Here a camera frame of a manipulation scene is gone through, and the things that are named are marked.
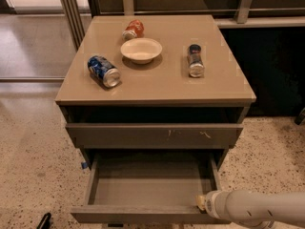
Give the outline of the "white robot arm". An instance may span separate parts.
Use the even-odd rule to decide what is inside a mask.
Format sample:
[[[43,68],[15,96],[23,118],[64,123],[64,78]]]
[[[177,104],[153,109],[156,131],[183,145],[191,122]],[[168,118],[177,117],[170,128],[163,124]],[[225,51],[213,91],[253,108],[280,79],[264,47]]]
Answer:
[[[200,211],[249,229],[275,229],[277,222],[305,225],[305,193],[266,195],[246,190],[211,191],[196,197]]]

